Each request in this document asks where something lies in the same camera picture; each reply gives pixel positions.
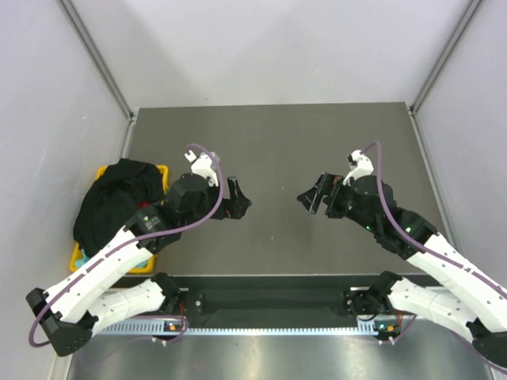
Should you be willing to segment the black t-shirt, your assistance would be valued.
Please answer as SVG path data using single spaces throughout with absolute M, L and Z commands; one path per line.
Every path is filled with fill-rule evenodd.
M 95 256 L 138 211 L 139 202 L 162 200 L 163 185 L 163 175 L 154 164 L 121 158 L 107 166 L 85 194 L 74 223 L 74 240 L 89 258 Z

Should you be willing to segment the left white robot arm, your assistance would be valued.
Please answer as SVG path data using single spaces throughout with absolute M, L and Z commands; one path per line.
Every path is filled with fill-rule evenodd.
M 64 357 L 81 349 L 102 330 L 145 313 L 177 319 L 175 331 L 186 330 L 181 292 L 174 279 L 159 272 L 141 284 L 107 294 L 107 290 L 138 264 L 156 256 L 181 234 L 209 219 L 241 219 L 251 205 L 235 177 L 227 178 L 229 197 L 221 184 L 186 173 L 160 203 L 140 208 L 112 240 L 74 274 L 26 296 L 47 343 Z

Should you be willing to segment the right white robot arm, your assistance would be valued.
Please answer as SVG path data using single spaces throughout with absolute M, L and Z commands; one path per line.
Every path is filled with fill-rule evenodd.
M 407 278 L 386 275 L 370 290 L 372 308 L 416 314 L 462 337 L 498 371 L 506 370 L 506 289 L 462 256 L 425 218 L 400 207 L 392 187 L 375 175 L 346 179 L 330 173 L 298 195 L 307 212 L 326 205 L 329 219 L 349 219 L 385 250 L 432 276 L 449 291 L 439 295 Z

